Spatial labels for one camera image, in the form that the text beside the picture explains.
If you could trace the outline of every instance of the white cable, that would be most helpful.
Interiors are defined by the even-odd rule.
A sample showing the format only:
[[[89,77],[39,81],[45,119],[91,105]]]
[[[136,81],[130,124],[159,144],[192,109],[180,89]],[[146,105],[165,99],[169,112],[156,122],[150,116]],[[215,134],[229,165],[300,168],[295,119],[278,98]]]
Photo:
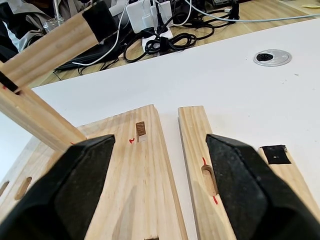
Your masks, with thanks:
[[[58,22],[58,25],[60,25],[59,24],[60,16],[59,16],[59,8],[58,8],[58,1],[57,0],[54,0],[54,12],[56,15],[56,20]]]
[[[164,15],[165,15],[165,18],[166,18],[166,20],[168,21],[169,18],[167,17],[167,14],[166,14],[165,10],[163,9],[163,7],[161,6],[160,2],[158,2],[157,0],[154,0],[154,1],[161,7],[161,9],[162,9],[162,11],[163,11],[163,13],[164,13]],[[180,24],[174,24],[174,23],[172,22],[172,25],[173,25],[173,26],[179,27],[179,26],[182,26],[182,25],[186,24],[186,22],[189,20],[190,15],[191,15],[192,0],[190,0],[190,4],[189,4],[189,5],[190,5],[189,14],[188,14],[188,16],[186,17],[185,21],[184,21],[183,23],[180,23]]]
[[[262,23],[262,22],[273,22],[273,21],[282,21],[282,20],[291,20],[291,19],[304,19],[304,18],[312,18],[312,17],[318,17],[320,16],[320,13],[317,14],[311,14],[311,15],[304,15],[304,16],[290,16],[290,17],[283,17],[283,18],[274,18],[274,19],[257,19],[257,20],[236,20],[236,19],[225,19],[221,17],[217,17],[214,15],[210,15],[204,11],[199,10],[195,6],[193,6],[188,0],[184,0],[187,4],[190,5],[194,10],[198,11],[199,13],[209,16],[213,19],[218,19],[220,21],[225,21],[225,22],[240,22],[240,23]]]
[[[93,61],[93,62],[91,62],[91,63],[72,62],[73,64],[77,64],[77,65],[81,65],[81,66],[91,66],[91,65],[96,64],[97,62],[99,62],[99,61],[100,61],[101,59],[103,59],[105,56],[107,56],[107,55],[116,47],[116,45],[117,45],[117,43],[118,43],[118,40],[119,40],[119,32],[120,32],[120,27],[121,27],[121,21],[122,21],[122,18],[123,18],[123,16],[124,16],[124,14],[125,14],[126,7],[127,7],[128,3],[129,3],[129,0],[126,2],[125,6],[124,6],[124,9],[123,9],[123,12],[122,12],[122,14],[121,14],[120,21],[119,21],[119,26],[118,26],[118,31],[117,31],[117,33],[116,33],[116,40],[115,40],[115,43],[114,43],[114,45],[112,46],[112,48],[111,48],[109,51],[107,51],[102,57],[100,57],[99,59],[97,59],[97,60],[95,60],[95,61]]]

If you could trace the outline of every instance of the wooden desk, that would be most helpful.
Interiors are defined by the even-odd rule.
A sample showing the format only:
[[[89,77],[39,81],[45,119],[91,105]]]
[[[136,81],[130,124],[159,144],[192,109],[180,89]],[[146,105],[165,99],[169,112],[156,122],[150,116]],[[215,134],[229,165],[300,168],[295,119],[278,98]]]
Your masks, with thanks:
[[[243,20],[254,20],[254,19],[274,19],[274,18],[285,18],[285,17],[295,17],[309,14],[318,14],[320,9],[310,9],[301,7],[305,4],[318,4],[318,0],[293,0],[293,1],[278,1],[278,0],[252,0],[240,4],[240,17]],[[236,23],[226,27],[217,28],[209,38],[197,41],[195,46],[200,46],[212,42],[216,42],[223,39],[228,39],[243,34],[253,33],[260,30],[270,29],[278,26],[283,26],[287,24],[292,24],[296,22],[306,21],[310,18],[303,19],[292,19],[283,21],[272,21],[272,22],[253,22],[253,23]],[[196,36],[204,36],[211,31],[210,29],[201,28],[198,30],[188,29],[183,27],[172,27],[173,35],[179,33],[188,32],[193,33]],[[133,59],[140,56],[143,52],[141,44],[137,44],[136,47],[128,51],[128,58]],[[141,61],[153,58],[153,55],[145,56]],[[119,67],[128,64],[123,59],[112,65],[110,68]],[[98,72],[103,63],[98,63],[87,67],[83,74],[90,74]],[[61,80],[66,80],[79,76],[77,69],[57,71],[56,74]],[[31,87],[38,87],[41,85],[46,85],[49,83],[58,82],[59,78],[53,73],[48,73],[46,76],[41,77],[39,80],[33,82]]]

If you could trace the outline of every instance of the black rubber pad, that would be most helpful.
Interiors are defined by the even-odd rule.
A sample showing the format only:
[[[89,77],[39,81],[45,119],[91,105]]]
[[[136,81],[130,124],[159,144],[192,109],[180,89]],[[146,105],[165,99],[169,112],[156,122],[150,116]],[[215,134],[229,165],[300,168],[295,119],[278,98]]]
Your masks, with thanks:
[[[269,164],[291,164],[285,145],[263,146],[262,149]]]

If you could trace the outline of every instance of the wood grain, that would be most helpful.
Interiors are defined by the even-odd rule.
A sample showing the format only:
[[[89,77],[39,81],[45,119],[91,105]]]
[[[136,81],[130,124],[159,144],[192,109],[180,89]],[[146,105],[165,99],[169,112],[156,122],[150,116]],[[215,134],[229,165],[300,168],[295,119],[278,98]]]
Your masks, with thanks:
[[[136,123],[144,122],[146,141],[137,139]],[[86,240],[187,240],[178,194],[157,110],[141,107],[79,127],[88,138],[115,135],[105,185]],[[28,189],[56,161],[54,151],[33,138],[1,185],[0,222],[18,202],[27,177]]]
[[[218,193],[206,143],[206,135],[212,130],[205,109],[180,107],[178,114],[198,239],[234,240],[236,236]]]
[[[86,137],[31,89],[14,94],[0,83],[0,111],[56,151]]]
[[[268,164],[267,157],[262,147],[258,149],[258,153],[260,154],[262,159]],[[276,175],[278,175],[291,187],[295,194],[298,197],[300,197],[302,202],[309,208],[309,210],[320,222],[320,209],[316,201],[314,200],[308,188],[308,185],[305,182],[304,177],[300,173],[295,161],[293,160],[288,150],[285,151],[285,154],[291,162],[291,164],[268,164],[268,166]]]
[[[22,88],[97,44],[80,12],[4,63],[1,72]]]

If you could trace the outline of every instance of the wooden stick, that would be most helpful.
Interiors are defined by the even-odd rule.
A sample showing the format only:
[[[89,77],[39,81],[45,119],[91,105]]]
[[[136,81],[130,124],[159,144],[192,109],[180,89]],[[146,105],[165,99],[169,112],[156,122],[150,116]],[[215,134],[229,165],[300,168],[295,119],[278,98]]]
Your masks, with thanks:
[[[218,193],[206,135],[212,130],[203,106],[180,107],[179,124],[198,239],[235,240]]]
[[[268,149],[278,149],[276,155],[272,158],[278,159],[281,156],[287,157],[287,163],[278,163],[278,164],[269,164],[265,151]],[[320,210],[319,207],[314,200],[308,185],[305,182],[304,177],[300,173],[297,165],[295,164],[293,158],[291,157],[290,153],[288,152],[286,146],[284,145],[276,145],[276,146],[265,146],[260,147],[258,149],[258,153],[262,157],[262,159],[268,164],[268,166],[272,169],[272,171],[284,180],[291,189],[295,192],[295,194],[300,197],[301,201],[309,208],[309,210],[313,213],[315,218],[320,222]]]
[[[29,88],[16,95],[0,84],[0,111],[55,151],[86,139]]]
[[[22,88],[97,44],[80,12],[4,63],[1,72]]]

